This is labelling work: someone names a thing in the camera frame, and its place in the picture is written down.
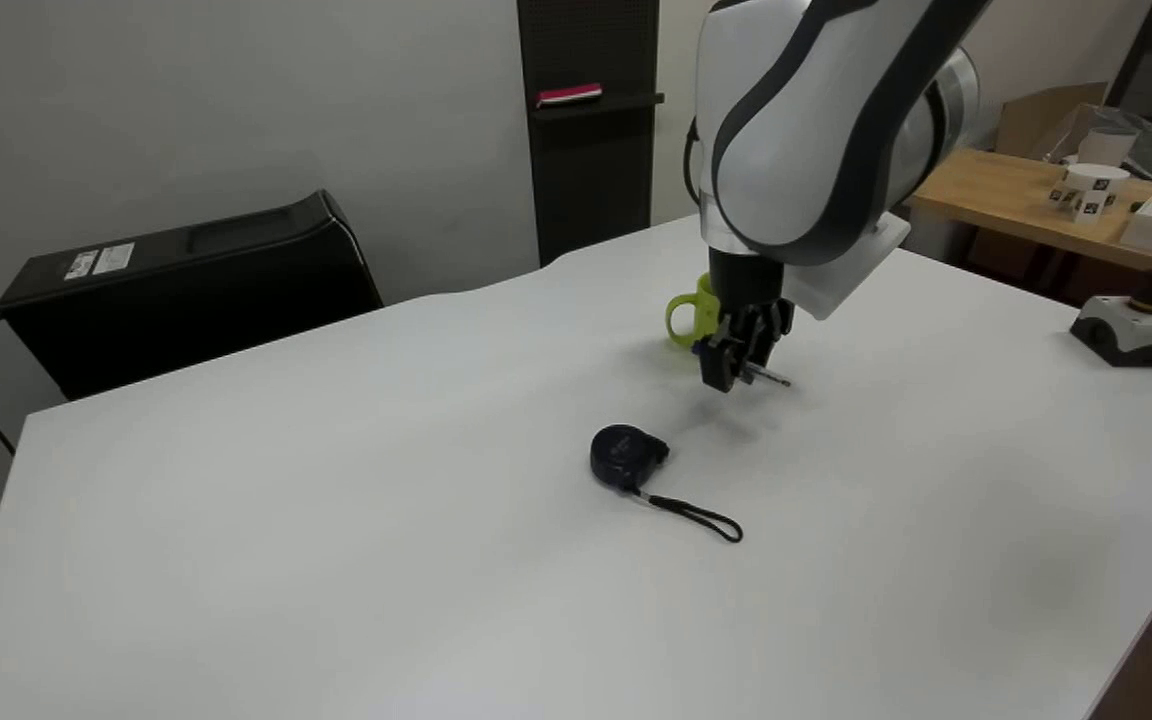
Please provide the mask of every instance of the wall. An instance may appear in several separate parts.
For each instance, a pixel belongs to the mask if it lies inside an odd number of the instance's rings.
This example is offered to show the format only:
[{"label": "wall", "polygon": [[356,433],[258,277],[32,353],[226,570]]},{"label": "wall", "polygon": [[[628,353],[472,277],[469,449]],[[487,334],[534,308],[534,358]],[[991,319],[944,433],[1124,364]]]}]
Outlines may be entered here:
[{"label": "wall", "polygon": [[[0,291],[23,256],[312,188],[388,298],[538,266],[522,87],[517,0],[0,2]],[[14,435],[47,400],[0,334]]]},{"label": "wall", "polygon": [[[662,0],[662,90],[652,217],[691,210],[685,197],[685,137],[691,124],[695,33],[711,0]],[[996,126],[1002,102],[1054,87],[1113,81],[1137,41],[1148,0],[991,0],[963,47],[982,66],[982,126]]]}]

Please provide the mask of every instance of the wooden table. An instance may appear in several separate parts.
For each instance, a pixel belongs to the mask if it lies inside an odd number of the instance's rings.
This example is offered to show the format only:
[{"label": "wooden table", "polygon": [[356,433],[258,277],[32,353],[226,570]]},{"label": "wooden table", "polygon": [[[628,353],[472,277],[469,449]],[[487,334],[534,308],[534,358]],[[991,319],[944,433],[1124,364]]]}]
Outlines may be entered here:
[{"label": "wooden table", "polygon": [[1049,199],[1055,183],[1061,183],[1055,162],[996,152],[957,152],[914,197],[914,209],[919,217],[944,217],[957,225],[1031,240],[1055,252],[1152,272],[1148,248],[1121,244],[1133,219],[1133,205],[1148,199],[1152,183],[1129,179],[1121,199],[1105,210],[1105,219],[1094,225],[1074,225],[1070,217],[1055,210],[1055,205]]}]

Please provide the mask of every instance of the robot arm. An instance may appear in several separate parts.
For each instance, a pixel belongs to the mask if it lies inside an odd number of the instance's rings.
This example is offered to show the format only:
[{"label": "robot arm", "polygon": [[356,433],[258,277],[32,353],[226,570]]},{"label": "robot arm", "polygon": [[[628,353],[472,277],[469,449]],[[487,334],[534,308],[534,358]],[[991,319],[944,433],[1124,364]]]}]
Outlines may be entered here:
[{"label": "robot arm", "polygon": [[725,308],[703,383],[768,364],[793,308],[829,314],[904,235],[904,114],[988,0],[719,0],[701,36],[695,174]]}]

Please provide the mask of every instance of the black box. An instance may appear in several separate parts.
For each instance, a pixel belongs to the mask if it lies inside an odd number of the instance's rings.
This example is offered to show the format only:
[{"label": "black box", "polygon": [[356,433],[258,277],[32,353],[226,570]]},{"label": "black box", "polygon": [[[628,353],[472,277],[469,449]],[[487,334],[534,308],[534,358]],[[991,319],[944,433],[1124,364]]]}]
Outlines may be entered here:
[{"label": "black box", "polygon": [[329,191],[32,256],[0,298],[69,400],[382,308]]}]

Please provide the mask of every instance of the white tabletop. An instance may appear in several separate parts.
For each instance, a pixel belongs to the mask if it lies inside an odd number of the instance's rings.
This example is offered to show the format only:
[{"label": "white tabletop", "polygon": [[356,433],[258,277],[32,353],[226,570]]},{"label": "white tabletop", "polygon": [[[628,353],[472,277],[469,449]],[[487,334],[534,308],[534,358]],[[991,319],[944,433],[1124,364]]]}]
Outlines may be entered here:
[{"label": "white tabletop", "polygon": [[[896,256],[717,394],[695,219],[27,420],[0,720],[1090,717],[1152,615],[1152,373]],[[590,479],[597,426],[741,547]]]}]

